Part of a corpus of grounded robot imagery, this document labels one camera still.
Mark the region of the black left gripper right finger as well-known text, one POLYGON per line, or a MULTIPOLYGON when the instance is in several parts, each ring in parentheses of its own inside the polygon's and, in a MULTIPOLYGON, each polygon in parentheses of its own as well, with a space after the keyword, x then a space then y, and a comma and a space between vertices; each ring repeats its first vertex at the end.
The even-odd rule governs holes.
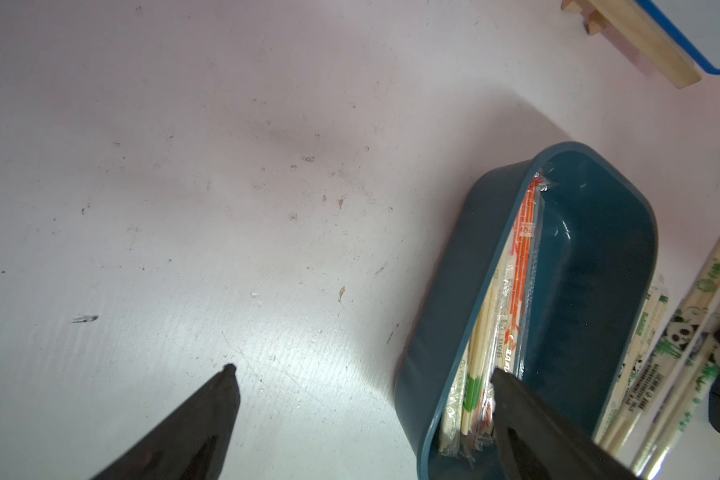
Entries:
POLYGON ((633 479, 635 476, 514 375, 491 377, 493 437, 506 479, 633 479))

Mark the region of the green leaf chopstick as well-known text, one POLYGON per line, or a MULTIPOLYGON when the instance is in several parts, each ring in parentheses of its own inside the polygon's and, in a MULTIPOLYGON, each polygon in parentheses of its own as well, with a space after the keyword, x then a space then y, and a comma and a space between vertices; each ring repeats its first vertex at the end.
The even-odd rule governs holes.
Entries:
POLYGON ((644 414, 660 402, 662 389, 689 356, 719 303, 720 237, 603 437, 604 451, 617 454, 644 414))

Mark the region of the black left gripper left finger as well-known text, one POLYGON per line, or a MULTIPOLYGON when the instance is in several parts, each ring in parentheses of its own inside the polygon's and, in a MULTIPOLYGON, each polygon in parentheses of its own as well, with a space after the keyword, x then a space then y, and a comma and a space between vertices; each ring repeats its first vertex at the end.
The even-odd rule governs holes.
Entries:
POLYGON ((240 407, 236 366, 227 364, 97 479, 217 479, 240 407))

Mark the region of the green top chopsticks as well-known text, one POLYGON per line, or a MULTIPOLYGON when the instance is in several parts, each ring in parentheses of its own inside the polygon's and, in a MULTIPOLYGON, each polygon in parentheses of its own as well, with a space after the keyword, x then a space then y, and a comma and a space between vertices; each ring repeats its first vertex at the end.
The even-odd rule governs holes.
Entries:
POLYGON ((720 307, 713 315, 678 375, 631 465, 642 479, 654 479, 669 452, 690 425, 695 410, 720 373, 720 346, 714 333, 720 329, 720 307))

